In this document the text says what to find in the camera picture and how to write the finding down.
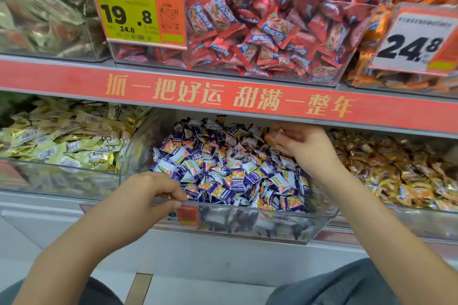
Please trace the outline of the person's left hand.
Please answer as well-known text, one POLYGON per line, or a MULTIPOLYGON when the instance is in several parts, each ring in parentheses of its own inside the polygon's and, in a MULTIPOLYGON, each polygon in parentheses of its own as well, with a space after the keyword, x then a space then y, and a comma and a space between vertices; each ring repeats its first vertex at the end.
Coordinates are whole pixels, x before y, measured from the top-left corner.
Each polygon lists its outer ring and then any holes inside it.
POLYGON ((186 202, 176 180, 164 173, 148 171, 131 176, 100 203, 103 233, 111 252, 143 237, 164 218, 152 218, 152 207, 168 200, 186 202))

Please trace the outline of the person's right hand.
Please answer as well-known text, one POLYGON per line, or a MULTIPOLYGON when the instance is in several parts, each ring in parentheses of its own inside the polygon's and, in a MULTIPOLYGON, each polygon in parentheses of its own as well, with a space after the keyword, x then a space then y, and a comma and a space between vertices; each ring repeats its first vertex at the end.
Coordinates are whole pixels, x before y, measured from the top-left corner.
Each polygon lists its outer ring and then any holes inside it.
POLYGON ((270 131, 280 128, 283 129, 283 135, 278 137, 303 142, 301 155, 294 159, 314 180, 327 185, 346 171, 322 127, 298 122, 275 122, 270 131))

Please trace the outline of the orange candy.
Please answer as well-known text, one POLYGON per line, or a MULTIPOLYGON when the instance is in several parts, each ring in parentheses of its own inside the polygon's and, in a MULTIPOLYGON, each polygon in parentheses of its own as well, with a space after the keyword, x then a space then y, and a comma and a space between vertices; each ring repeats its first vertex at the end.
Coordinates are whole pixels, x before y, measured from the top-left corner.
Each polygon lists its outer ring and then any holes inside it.
POLYGON ((271 146, 271 147, 274 147, 277 142, 276 142, 276 138, 278 135, 283 135, 283 129, 280 128, 278 130, 274 130, 274 131, 269 131, 265 137, 264 137, 264 140, 266 141, 266 143, 271 146))

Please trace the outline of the clear bin of purple candies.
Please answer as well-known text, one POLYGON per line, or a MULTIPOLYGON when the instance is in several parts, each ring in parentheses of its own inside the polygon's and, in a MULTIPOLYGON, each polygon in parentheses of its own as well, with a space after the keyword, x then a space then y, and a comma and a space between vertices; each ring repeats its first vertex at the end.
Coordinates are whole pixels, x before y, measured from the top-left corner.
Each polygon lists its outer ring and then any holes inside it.
MULTIPOLYGON (((202 112, 152 107, 151 114, 136 132, 129 145, 122 165, 120 183, 125 182, 131 175, 151 171, 153 148, 161 146, 163 139, 173 131, 176 122, 189 117, 198 121, 204 118, 214 121, 218 115, 222 114, 205 115, 202 112)), ((255 124, 269 130, 272 125, 272 120, 266 118, 225 116, 226 125, 241 123, 248 127, 255 124)), ((319 188, 318 184, 308 175, 307 179, 311 189, 311 195, 307 199, 307 204, 311 205, 311 211, 308 214, 187 200, 182 205, 193 205, 198 208, 198 227, 173 224, 173 228, 307 244, 338 212, 336 205, 319 188)))

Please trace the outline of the person's right forearm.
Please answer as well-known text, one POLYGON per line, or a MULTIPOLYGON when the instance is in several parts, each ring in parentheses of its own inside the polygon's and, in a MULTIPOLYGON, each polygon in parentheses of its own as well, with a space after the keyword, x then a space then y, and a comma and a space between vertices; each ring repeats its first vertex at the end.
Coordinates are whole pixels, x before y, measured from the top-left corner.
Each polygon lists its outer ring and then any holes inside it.
POLYGON ((325 187, 402 305, 458 305, 458 271, 403 225, 338 159, 302 167, 325 187))

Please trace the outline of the person's left forearm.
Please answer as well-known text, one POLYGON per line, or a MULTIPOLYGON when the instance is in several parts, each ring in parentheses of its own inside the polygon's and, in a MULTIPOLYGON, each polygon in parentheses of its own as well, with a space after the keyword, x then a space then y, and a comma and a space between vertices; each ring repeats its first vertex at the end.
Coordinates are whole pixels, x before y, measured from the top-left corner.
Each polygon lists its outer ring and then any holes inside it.
POLYGON ((40 253, 11 305, 80 305, 95 268, 128 245, 94 214, 92 208, 40 253))

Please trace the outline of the small orange price tag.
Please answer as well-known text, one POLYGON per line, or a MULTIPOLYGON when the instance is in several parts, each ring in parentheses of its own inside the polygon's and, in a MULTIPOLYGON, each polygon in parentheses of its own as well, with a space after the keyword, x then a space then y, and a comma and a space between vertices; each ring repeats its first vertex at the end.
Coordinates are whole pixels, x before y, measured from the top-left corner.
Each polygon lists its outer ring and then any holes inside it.
POLYGON ((165 222, 178 226, 198 227, 198 208, 193 205, 182 205, 178 209, 170 212, 165 218, 165 222))

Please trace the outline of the pile of purple wrapped candies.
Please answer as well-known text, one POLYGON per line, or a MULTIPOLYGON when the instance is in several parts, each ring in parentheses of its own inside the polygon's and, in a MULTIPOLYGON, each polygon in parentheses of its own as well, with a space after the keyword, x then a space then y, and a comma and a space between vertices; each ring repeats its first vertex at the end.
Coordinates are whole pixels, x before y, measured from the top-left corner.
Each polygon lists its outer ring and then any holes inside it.
POLYGON ((307 175, 266 143, 269 129, 225 123, 225 115, 176 122, 150 170, 178 181, 189 201, 308 214, 307 175))

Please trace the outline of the white shelf base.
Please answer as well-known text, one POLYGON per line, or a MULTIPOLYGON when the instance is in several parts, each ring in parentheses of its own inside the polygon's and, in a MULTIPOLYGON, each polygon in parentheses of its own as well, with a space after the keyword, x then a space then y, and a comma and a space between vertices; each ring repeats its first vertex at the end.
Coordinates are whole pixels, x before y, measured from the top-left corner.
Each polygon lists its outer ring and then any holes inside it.
MULTIPOLYGON (((97 201, 0 190, 0 258, 32 262, 97 201)), ((326 228, 307 245, 156 226, 100 269, 276 287, 366 258, 351 233, 326 228)))

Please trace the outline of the clear bin of orange candies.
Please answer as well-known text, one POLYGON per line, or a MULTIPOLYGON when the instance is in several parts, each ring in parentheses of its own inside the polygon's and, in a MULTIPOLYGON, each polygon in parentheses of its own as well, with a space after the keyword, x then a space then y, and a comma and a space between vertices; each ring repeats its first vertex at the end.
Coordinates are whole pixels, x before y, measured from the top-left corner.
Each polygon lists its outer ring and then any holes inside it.
POLYGON ((458 0, 387 0, 369 23, 346 82, 458 99, 458 0))

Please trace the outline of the clear bin of yellow candies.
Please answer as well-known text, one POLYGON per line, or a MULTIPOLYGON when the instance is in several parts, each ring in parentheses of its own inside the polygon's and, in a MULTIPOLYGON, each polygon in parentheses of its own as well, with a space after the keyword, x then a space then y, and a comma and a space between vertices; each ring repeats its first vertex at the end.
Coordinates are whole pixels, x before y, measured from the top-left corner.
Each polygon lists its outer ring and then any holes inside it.
MULTIPOLYGON (((44 96, 0 91, 0 125, 35 97, 44 96)), ((99 199, 119 185, 120 174, 0 158, 0 190, 99 199)))

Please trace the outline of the pile of golden brown candies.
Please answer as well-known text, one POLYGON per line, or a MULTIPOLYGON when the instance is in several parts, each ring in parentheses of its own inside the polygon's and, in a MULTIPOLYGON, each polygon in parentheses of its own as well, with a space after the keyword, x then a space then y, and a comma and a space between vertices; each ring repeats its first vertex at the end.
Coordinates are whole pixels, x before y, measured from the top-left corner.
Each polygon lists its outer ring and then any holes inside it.
POLYGON ((385 204, 458 213, 458 154, 410 137, 330 129, 346 169, 385 204))

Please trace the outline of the pile of yellow wrapped candies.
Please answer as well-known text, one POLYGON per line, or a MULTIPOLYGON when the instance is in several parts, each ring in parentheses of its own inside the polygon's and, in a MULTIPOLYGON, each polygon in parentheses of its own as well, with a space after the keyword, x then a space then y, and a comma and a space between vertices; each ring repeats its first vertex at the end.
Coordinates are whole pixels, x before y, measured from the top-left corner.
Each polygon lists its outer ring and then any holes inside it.
POLYGON ((0 158, 120 173, 146 106, 35 97, 0 125, 0 158))

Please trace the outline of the pile of orange wrapped candies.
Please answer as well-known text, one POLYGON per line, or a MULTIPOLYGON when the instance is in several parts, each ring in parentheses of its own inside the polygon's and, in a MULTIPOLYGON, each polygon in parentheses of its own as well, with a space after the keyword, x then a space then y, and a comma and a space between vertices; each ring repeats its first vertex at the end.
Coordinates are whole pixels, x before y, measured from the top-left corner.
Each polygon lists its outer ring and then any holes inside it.
POLYGON ((386 6, 382 5, 369 23, 357 53, 352 59, 355 66, 346 74, 346 81, 353 87, 392 91, 411 90, 419 94, 458 98, 458 69, 449 76, 436 76, 369 67, 370 60, 374 57, 391 24, 394 8, 400 3, 458 8, 458 0, 393 0, 386 6))

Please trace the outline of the grey trousers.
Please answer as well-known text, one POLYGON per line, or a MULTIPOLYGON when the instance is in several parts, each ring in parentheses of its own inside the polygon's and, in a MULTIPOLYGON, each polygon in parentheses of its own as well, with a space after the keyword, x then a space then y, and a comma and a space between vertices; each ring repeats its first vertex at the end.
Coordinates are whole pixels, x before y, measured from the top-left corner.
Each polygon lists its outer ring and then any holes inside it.
MULTIPOLYGON (((24 279, 0 292, 0 305, 12 305, 24 279)), ((115 293, 90 277, 78 305, 124 305, 115 293)), ((369 258, 332 272, 277 287, 265 305, 402 305, 369 258)))

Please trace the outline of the clear bin of golden candies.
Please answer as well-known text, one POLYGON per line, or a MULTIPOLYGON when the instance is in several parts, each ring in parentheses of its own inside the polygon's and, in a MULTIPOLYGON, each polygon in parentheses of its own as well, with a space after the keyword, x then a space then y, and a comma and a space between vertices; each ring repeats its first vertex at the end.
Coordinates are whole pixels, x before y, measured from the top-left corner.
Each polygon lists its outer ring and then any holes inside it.
MULTIPOLYGON (((415 141, 432 141, 437 144, 442 155, 458 154, 458 139, 408 135, 402 133, 381 133, 356 129, 357 132, 368 132, 377 136, 410 137, 415 141)), ((394 204, 385 204, 399 220, 418 236, 432 239, 449 239, 458 241, 458 213, 436 211, 425 208, 406 208, 394 204)))

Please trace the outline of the red shelf edge strip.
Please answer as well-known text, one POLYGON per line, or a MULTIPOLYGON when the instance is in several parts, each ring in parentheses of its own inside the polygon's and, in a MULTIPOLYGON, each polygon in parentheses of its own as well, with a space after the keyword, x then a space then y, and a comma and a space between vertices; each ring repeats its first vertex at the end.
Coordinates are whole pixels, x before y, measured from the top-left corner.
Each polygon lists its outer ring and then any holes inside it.
POLYGON ((0 90, 458 139, 458 100, 164 67, 0 55, 0 90))

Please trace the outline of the white and orange price tag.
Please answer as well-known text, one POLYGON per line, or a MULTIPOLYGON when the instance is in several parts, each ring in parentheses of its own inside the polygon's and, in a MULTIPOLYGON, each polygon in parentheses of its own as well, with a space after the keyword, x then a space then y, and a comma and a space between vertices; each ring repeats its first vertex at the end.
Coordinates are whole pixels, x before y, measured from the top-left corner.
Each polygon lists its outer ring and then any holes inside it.
POLYGON ((458 69, 458 8, 398 4, 369 67, 449 76, 458 69))

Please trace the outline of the orange and green price tag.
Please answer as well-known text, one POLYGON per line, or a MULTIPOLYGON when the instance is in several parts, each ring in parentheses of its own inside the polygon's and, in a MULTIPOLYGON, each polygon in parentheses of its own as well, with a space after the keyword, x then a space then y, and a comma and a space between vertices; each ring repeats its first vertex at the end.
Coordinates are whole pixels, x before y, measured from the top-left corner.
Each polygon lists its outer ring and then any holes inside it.
POLYGON ((186 0, 95 0, 110 43, 187 50, 186 0))

